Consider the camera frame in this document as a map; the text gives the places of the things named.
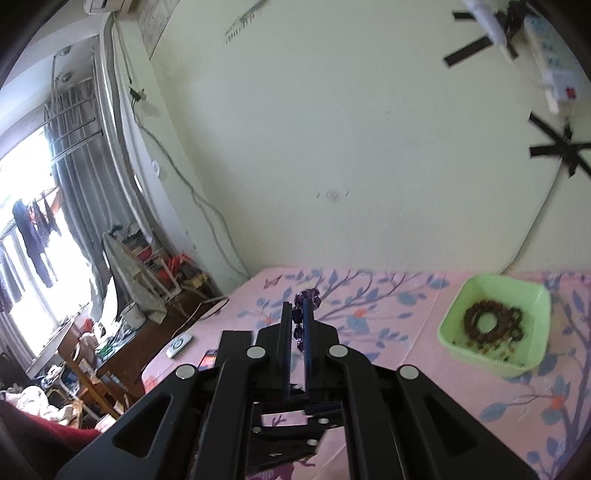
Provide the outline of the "white power strip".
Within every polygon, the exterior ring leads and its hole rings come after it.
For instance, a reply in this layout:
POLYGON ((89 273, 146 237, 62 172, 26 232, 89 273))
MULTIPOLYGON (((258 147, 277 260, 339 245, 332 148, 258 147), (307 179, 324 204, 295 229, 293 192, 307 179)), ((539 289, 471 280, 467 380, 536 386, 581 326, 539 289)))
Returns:
POLYGON ((566 117, 579 96, 577 73, 571 66, 566 44, 541 16, 527 15, 523 30, 542 78, 549 111, 566 117))

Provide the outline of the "wooden desk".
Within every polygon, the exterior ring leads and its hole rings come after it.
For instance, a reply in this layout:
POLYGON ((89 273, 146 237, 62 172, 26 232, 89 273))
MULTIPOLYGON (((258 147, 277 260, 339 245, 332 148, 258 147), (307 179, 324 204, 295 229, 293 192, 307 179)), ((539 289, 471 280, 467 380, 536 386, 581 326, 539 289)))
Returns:
POLYGON ((103 387, 96 389, 96 384, 91 379, 81 380, 82 391, 87 391, 92 402, 97 404, 101 403, 98 397, 103 392, 122 404, 128 402, 132 405, 145 394, 141 375, 150 361, 175 335, 190 327, 209 309, 210 306, 202 303, 187 318, 172 310, 161 324, 146 320, 140 329, 131 331, 131 334, 104 358, 91 350, 90 353, 96 359, 90 372, 103 387))

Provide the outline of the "grey curtain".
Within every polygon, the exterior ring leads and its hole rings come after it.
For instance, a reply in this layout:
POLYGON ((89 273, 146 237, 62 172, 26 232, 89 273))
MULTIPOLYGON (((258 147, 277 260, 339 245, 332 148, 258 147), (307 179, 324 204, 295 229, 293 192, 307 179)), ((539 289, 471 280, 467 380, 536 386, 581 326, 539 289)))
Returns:
POLYGON ((92 302, 100 305, 111 273, 103 235, 117 225, 140 227, 151 238, 149 218, 131 185, 119 139, 97 106, 95 82, 86 79, 44 105, 44 131, 54 156, 52 174, 60 187, 64 218, 91 271, 92 302))

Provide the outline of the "smartphone with lit screen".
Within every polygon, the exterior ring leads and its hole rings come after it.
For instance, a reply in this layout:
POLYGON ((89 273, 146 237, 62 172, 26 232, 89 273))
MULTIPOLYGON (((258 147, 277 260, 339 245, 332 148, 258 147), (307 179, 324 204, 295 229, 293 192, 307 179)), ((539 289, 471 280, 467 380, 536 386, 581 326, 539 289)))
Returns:
POLYGON ((217 359, 216 350, 207 350, 198 363, 197 370, 205 371, 214 368, 217 359))

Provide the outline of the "white remote control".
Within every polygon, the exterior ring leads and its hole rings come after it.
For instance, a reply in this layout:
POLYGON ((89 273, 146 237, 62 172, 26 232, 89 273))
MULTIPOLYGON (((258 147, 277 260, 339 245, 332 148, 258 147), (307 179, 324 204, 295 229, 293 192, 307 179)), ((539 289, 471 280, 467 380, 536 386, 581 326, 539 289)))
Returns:
POLYGON ((193 336, 188 332, 176 336, 171 340, 166 349, 166 357, 169 359, 176 358, 190 345, 192 340, 193 336))

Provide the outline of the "pink floral bedsheet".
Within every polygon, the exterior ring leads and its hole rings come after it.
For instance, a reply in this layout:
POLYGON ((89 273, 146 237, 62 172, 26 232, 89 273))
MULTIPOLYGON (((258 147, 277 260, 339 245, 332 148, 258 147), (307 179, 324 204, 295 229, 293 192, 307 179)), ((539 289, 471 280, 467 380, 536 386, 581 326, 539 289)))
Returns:
POLYGON ((588 473, 590 457, 590 276, 533 273, 552 300, 544 358, 504 379, 454 359, 438 329, 465 282, 462 273, 270 268, 244 283, 191 328, 182 363, 198 364, 225 330, 257 331, 280 320, 283 303, 317 288, 318 319, 373 363, 413 364, 480 420, 542 479, 588 473))

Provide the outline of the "hanging dark clothes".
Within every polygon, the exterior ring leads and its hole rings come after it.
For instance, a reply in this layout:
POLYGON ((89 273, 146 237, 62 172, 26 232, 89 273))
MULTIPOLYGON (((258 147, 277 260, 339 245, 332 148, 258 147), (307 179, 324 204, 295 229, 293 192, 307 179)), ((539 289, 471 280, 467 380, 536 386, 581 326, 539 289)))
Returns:
POLYGON ((36 201, 31 206, 27 206, 19 199, 12 207, 12 214, 37 275, 47 288, 51 288, 53 281, 42 256, 46 254, 45 249, 48 246, 50 234, 52 232, 61 234, 61 231, 46 197, 42 196, 42 200, 45 212, 41 211, 36 201))

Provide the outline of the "green plastic basket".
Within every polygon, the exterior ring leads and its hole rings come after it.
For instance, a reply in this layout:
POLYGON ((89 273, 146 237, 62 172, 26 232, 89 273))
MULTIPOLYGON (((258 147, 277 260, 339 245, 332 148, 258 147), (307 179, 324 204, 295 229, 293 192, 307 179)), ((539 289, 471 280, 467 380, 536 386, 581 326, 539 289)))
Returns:
POLYGON ((467 279, 438 329, 438 340, 461 362, 504 378, 538 367, 546 355, 551 295, 529 281, 501 275, 467 279))

